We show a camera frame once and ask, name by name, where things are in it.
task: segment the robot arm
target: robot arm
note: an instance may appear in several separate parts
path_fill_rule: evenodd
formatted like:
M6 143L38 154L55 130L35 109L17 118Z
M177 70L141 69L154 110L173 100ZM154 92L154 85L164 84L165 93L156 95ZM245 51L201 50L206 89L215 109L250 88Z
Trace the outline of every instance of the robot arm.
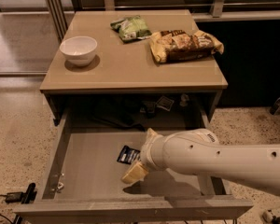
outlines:
M141 148L148 171L210 175L280 195L280 145L222 146L206 129L162 136L150 130Z

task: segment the snack bag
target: snack bag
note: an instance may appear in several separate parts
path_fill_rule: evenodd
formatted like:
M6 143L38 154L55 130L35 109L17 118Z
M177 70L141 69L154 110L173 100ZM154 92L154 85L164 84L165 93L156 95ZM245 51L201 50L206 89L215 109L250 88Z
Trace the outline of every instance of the snack bag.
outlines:
M195 60L224 51L221 42L200 30L193 35L183 30L157 32L151 35L149 45L157 63Z
M112 21L110 25L113 30L119 33L119 37L123 42L146 39L151 35L147 23L140 16Z

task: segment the white bowl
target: white bowl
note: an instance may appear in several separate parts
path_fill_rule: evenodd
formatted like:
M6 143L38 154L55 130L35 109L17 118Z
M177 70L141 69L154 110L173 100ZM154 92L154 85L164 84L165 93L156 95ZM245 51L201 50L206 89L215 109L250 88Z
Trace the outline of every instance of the white bowl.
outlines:
M59 49L65 59L77 66L85 66L92 62L96 55L97 42L89 36L75 36L64 40Z

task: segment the wooden table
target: wooden table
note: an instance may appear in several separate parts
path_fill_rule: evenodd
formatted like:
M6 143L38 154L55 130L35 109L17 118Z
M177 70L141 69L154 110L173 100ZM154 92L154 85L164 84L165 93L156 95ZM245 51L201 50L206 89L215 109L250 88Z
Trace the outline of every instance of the wooden table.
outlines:
M40 87L55 116L62 116L66 98L94 93L205 93L203 108L211 120L223 89L228 84L215 59L156 64L148 40L123 44L110 22L141 15L149 30L183 29L189 34L197 25L187 10L77 12L64 39L87 35L98 42L97 56L84 68L67 62L58 50Z
M89 66L76 68L58 51L41 85L40 90L60 125L43 187L33 203L19 205L14 210L31 223L225 219L238 218L251 207L250 201L232 196L227 182L209 176L165 170L152 172L133 185L120 181L128 167L117 162L119 152L124 145L140 149L146 133L93 126L93 120L87 117L89 100L101 94L178 96L184 92L194 93L201 98L202 110L205 109L201 112L207 122L212 118L222 90L227 87L213 57L158 65L147 40L123 44L109 24L135 14L147 21L151 32L183 29L192 34L198 29L186 10L78 12L75 15L64 39L75 35L92 36L98 42L98 52ZM63 112L68 98L82 102L66 106ZM169 134L184 128L178 126L178 121L185 113L178 119L176 114L163 111L154 119L143 117L146 127L157 127L157 132Z

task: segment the green package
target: green package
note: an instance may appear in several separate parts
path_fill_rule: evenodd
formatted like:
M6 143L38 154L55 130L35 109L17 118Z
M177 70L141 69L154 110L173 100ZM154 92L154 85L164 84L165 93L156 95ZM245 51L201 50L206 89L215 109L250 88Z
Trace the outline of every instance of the green package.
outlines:
M138 15L112 21L110 25L123 42L146 39L151 35L147 23Z

